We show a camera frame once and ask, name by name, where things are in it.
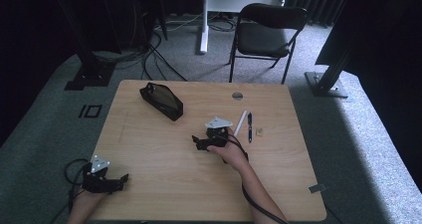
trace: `wooden table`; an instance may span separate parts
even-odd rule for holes
[[[244,110],[253,114],[248,141],[245,119],[238,138],[271,196],[293,221],[319,221],[326,212],[294,105],[286,86],[162,82],[183,102],[172,121],[142,99],[147,81],[122,81],[94,154],[111,162],[107,178],[129,173],[122,192],[106,198],[96,220],[252,220],[239,175],[222,159],[196,149],[191,135],[206,138],[215,116],[236,128]],[[236,101],[232,94],[243,98]],[[255,135],[262,128],[263,135]]]

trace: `human arm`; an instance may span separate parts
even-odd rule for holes
[[[233,136],[232,129],[227,129],[229,131],[229,139],[237,142],[236,138]],[[224,147],[210,145],[207,147],[207,149],[220,155],[227,163],[229,163],[236,171],[239,172],[245,191],[248,193],[251,199],[254,200],[255,203],[288,223],[282,210],[271,198],[270,194],[267,192],[258,175],[256,174],[254,168],[251,166],[242,150],[236,144],[228,141]],[[277,223],[251,204],[249,206],[255,223]]]
[[[74,199],[68,224],[86,223],[88,218],[94,213],[105,196],[106,193],[91,193],[82,189],[78,196]]]

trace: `stand base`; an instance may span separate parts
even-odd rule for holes
[[[75,79],[68,82],[65,91],[83,91],[84,87],[106,87],[111,79],[116,63],[106,63],[102,69],[94,76],[84,75],[84,66],[81,66]]]
[[[323,73],[305,73],[305,77],[307,78],[315,97],[348,98],[348,94],[344,90],[340,80],[337,80],[329,91],[321,90],[317,85],[322,76]]]

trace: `desk leg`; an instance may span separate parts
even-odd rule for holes
[[[208,48],[208,0],[204,0],[203,24],[201,36],[201,53],[206,54]]]

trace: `gray carpet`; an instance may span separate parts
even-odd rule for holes
[[[306,26],[286,81],[316,178],[327,186],[322,193],[327,218],[321,223],[421,223],[422,195],[358,78],[341,74],[349,94],[346,100],[316,98],[307,84],[304,72],[326,69],[315,66],[315,61],[329,31]],[[230,68],[225,64],[233,33],[210,30],[205,55],[198,54],[199,35],[197,26],[175,29],[157,50],[188,81],[228,82]],[[285,61],[268,69],[271,63],[238,60],[234,82],[279,84]],[[65,92],[80,65],[72,56],[57,69],[1,147],[0,223],[49,223],[67,202],[70,185],[64,167],[76,158],[91,158],[118,83],[146,79],[141,62],[123,62],[117,64],[108,87]],[[149,57],[146,68],[154,80],[180,80],[159,58]],[[80,117],[83,106],[99,105],[98,117]],[[67,217],[65,211],[56,223],[65,223]]]

